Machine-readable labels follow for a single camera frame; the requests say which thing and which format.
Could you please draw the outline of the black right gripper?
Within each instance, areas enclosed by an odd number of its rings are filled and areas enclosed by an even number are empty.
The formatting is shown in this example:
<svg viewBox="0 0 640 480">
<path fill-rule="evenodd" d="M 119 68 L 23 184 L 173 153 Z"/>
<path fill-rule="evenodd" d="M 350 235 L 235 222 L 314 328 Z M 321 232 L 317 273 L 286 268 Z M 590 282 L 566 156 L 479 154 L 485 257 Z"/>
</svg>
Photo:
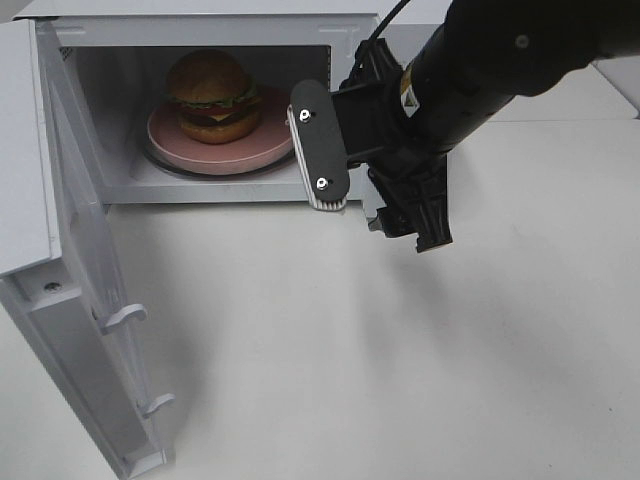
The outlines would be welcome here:
<svg viewBox="0 0 640 480">
<path fill-rule="evenodd" d="M 369 165 L 368 177 L 384 205 L 368 221 L 387 238 L 416 234 L 416 252 L 453 242 L 449 226 L 448 164 L 432 155 L 418 134 L 413 63 L 402 68 L 384 39 L 361 42 L 349 74 L 356 111 L 364 124 L 349 135 L 349 147 Z"/>
</svg>

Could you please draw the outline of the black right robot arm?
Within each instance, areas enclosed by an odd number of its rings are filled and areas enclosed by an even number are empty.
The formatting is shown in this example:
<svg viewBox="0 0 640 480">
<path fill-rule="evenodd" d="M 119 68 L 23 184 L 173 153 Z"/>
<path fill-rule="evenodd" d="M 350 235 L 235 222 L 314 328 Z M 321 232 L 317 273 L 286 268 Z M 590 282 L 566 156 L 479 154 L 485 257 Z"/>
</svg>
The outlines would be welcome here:
<svg viewBox="0 0 640 480">
<path fill-rule="evenodd" d="M 347 86 L 375 85 L 368 175 L 383 199 L 370 228 L 447 245 L 447 156 L 518 96 L 567 73 L 639 52 L 635 1 L 454 1 L 406 65 L 378 33 L 356 51 Z"/>
</svg>

